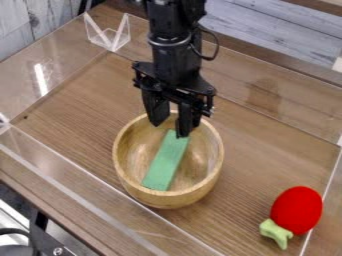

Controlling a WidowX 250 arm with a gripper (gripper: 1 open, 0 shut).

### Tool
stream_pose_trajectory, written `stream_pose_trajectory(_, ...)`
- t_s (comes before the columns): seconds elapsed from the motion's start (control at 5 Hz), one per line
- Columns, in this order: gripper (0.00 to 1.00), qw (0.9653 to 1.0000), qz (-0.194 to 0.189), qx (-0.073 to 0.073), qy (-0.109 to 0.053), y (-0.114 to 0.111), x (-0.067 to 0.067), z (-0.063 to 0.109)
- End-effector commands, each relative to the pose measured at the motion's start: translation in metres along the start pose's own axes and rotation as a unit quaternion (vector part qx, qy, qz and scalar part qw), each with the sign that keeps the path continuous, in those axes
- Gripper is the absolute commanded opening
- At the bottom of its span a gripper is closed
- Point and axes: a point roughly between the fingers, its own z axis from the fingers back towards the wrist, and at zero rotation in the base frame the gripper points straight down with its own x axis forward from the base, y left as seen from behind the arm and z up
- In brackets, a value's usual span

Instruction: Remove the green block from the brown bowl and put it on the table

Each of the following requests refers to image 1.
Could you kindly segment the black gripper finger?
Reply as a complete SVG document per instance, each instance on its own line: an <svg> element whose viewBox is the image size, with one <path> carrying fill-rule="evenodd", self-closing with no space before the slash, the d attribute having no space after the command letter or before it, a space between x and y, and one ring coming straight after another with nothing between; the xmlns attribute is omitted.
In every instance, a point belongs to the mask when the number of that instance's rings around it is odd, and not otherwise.
<svg viewBox="0 0 342 256"><path fill-rule="evenodd" d="M159 92L142 92L143 105L151 124L158 127L170 116L170 101Z"/></svg>
<svg viewBox="0 0 342 256"><path fill-rule="evenodd" d="M176 136L187 137L192 131L192 107L187 103L178 105Z"/></svg>

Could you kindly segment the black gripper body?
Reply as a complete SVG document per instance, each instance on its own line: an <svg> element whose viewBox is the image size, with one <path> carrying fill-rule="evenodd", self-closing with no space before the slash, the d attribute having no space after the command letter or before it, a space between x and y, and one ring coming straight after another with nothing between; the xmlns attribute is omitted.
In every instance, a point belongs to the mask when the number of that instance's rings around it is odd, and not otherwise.
<svg viewBox="0 0 342 256"><path fill-rule="evenodd" d="M202 60L212 60L215 54L202 54L202 40L180 45L152 44L152 61L132 64L134 86L142 92L159 92L170 103L190 104L192 117L210 116L216 89L202 77L200 68Z"/></svg>

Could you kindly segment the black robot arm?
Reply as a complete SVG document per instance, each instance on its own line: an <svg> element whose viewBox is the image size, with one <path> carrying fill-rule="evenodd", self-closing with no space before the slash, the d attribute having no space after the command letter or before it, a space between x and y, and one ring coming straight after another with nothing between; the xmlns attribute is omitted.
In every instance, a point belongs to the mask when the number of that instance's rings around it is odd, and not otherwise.
<svg viewBox="0 0 342 256"><path fill-rule="evenodd" d="M170 105L178 105L175 130L179 137L190 135L210 116L215 87L200 76L202 62L215 59L202 54L199 24L206 15L206 0L143 0L148 17L150 62L136 61L134 86L142 90L150 122L158 126L170 116Z"/></svg>

